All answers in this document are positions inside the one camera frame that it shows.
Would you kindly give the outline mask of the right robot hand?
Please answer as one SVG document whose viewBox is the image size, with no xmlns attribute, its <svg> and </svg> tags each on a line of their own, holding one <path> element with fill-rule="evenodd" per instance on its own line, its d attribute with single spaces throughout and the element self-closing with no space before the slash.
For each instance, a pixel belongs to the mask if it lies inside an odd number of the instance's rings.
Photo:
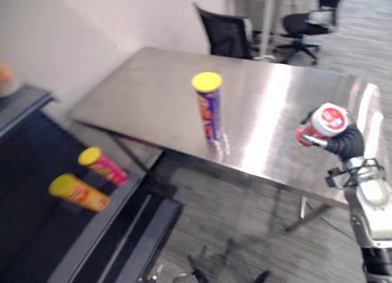
<svg viewBox="0 0 392 283">
<path fill-rule="evenodd" d="M 295 129 L 295 138 L 304 147 L 322 148 L 342 161 L 364 155 L 362 133 L 341 107 L 323 105 L 310 111 Z"/>
</svg>

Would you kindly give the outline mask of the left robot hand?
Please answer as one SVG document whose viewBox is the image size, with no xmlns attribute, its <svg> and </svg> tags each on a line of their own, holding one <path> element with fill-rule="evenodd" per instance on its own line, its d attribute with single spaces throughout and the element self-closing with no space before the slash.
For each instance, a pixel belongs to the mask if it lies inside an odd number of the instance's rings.
<svg viewBox="0 0 392 283">
<path fill-rule="evenodd" d="M 172 282 L 195 282 L 195 283 L 207 283 L 209 282 L 208 278 L 206 277 L 205 273 L 195 267 L 194 259 L 188 255 L 187 256 L 189 265 L 191 267 L 191 273 L 182 273 L 175 277 Z M 153 273 L 150 277 L 141 277 L 136 280 L 136 282 L 158 282 L 162 271 L 166 267 L 167 263 L 161 263 L 157 270 Z M 270 271 L 264 271 L 262 274 L 258 275 L 257 278 L 254 280 L 254 283 L 266 283 L 266 282 L 274 282 L 274 276 Z"/>
</svg>

